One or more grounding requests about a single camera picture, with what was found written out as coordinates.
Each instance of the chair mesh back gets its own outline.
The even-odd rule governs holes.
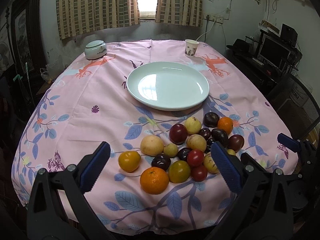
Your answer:
[[[304,139],[320,121],[320,108],[309,90],[291,74],[267,96],[293,139]]]

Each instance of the paper cup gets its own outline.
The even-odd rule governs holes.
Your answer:
[[[196,54],[196,50],[198,48],[199,42],[194,40],[186,40],[186,48],[184,50],[184,54],[190,57],[194,57]]]

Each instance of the speaker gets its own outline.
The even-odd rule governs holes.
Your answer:
[[[292,47],[296,47],[298,34],[294,28],[282,24],[280,38],[290,44]]]

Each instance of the blue gripper pad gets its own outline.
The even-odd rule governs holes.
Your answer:
[[[290,137],[286,136],[283,133],[278,134],[278,142],[287,147],[288,149],[292,150],[295,153],[299,153],[301,151],[300,143]]]
[[[229,155],[219,142],[214,142],[211,145],[211,157],[217,165],[230,191],[240,194],[242,191],[241,175],[231,161],[231,157],[235,156]]]
[[[80,161],[87,161],[87,166],[80,174],[79,188],[82,194],[91,191],[101,171],[110,158],[110,145],[102,142],[93,154],[86,155]]]

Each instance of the black hat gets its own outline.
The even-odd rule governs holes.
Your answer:
[[[231,49],[235,53],[241,53],[250,56],[250,44],[244,40],[236,39],[235,43],[233,45],[227,45],[227,48]]]

